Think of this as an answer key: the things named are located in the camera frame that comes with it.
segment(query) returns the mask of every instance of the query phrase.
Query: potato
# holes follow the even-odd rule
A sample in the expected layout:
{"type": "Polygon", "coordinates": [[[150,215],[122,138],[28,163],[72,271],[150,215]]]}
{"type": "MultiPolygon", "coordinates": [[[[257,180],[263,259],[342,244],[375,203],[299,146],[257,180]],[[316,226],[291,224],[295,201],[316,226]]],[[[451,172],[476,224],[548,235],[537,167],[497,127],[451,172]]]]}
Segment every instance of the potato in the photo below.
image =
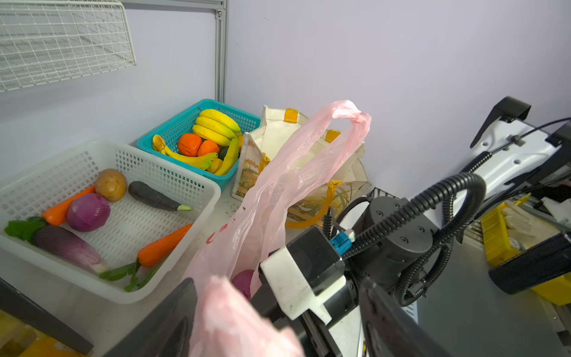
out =
{"type": "Polygon", "coordinates": [[[117,170],[103,170],[95,181],[95,192],[109,202],[117,202],[127,192],[127,179],[117,170]]]}

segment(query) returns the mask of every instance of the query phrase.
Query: blue connector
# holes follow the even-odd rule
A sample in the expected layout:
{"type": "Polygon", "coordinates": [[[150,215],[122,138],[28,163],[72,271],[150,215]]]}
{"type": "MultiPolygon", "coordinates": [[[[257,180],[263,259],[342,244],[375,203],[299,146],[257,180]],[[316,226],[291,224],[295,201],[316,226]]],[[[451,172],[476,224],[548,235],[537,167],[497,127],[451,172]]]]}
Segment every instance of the blue connector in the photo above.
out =
{"type": "Polygon", "coordinates": [[[355,232],[352,230],[346,230],[339,232],[333,239],[330,240],[331,245],[335,250],[339,253],[339,255],[343,255],[346,251],[351,248],[351,245],[355,241],[355,232]]]}

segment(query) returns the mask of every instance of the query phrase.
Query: purple onion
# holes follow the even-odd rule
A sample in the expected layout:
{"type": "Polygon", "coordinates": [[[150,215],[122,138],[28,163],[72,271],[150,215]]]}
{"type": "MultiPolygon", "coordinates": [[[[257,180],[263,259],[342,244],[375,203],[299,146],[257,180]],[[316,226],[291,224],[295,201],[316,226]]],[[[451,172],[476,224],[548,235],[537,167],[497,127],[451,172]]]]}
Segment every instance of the purple onion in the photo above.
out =
{"type": "Polygon", "coordinates": [[[104,225],[110,214],[111,207],[105,197],[88,194],[71,203],[67,222],[76,231],[91,232],[104,225]]]}
{"type": "Polygon", "coordinates": [[[238,290],[240,290],[242,294],[244,294],[246,299],[248,299],[248,301],[252,299],[252,295],[250,294],[250,284],[252,283],[253,275],[254,271],[251,269],[247,269],[239,272],[232,279],[232,285],[234,285],[238,290]]]}
{"type": "Polygon", "coordinates": [[[97,274],[109,270],[93,247],[63,227],[48,225],[40,228],[34,234],[34,243],[41,249],[91,269],[97,274]]]}

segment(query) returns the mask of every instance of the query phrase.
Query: teal plastic basket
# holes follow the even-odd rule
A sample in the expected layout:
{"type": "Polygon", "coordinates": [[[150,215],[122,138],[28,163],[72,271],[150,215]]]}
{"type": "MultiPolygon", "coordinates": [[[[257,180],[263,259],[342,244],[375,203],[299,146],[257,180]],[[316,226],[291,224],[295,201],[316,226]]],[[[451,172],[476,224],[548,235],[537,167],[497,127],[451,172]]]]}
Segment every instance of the teal plastic basket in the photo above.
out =
{"type": "Polygon", "coordinates": [[[260,122],[262,121],[260,118],[256,117],[255,115],[236,109],[224,103],[213,101],[211,99],[204,99],[194,104],[187,110],[184,110],[183,112],[175,115],[161,126],[153,129],[150,133],[140,138],[137,141],[137,146],[139,147],[139,149],[146,151],[150,154],[153,154],[156,157],[160,157],[164,160],[175,163],[181,167],[184,167],[185,169],[188,169],[192,172],[198,173],[206,178],[211,179],[212,181],[216,182],[218,186],[220,186],[221,190],[224,190],[224,188],[228,185],[228,182],[230,182],[230,180],[238,170],[238,162],[234,164],[234,166],[232,167],[232,169],[228,174],[224,176],[216,176],[215,174],[211,174],[208,171],[197,169],[194,166],[190,166],[189,164],[180,162],[164,154],[158,153],[152,148],[152,138],[155,135],[160,135],[161,137],[164,138],[164,141],[167,143],[167,146],[172,151],[179,153],[177,145],[178,140],[183,134],[192,132],[192,126],[196,122],[196,119],[200,115],[200,112],[205,109],[216,109],[228,115],[230,118],[234,119],[236,123],[238,123],[243,133],[248,133],[252,130],[257,129],[260,126],[260,122]]]}

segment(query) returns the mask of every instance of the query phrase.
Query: white table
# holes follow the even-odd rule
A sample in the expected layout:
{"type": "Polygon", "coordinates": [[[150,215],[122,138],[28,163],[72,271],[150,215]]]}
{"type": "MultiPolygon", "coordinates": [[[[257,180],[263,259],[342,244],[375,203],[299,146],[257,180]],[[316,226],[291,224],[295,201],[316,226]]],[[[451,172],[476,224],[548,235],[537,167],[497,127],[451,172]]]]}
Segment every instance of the white table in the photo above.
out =
{"type": "MultiPolygon", "coordinates": [[[[41,307],[93,343],[93,357],[102,356],[125,337],[179,283],[192,256],[206,239],[228,222],[241,202],[230,197],[229,185],[214,212],[174,268],[144,299],[115,304],[0,250],[0,276],[41,307]]],[[[331,329],[344,356],[356,356],[359,343],[358,309],[331,329]]]]}

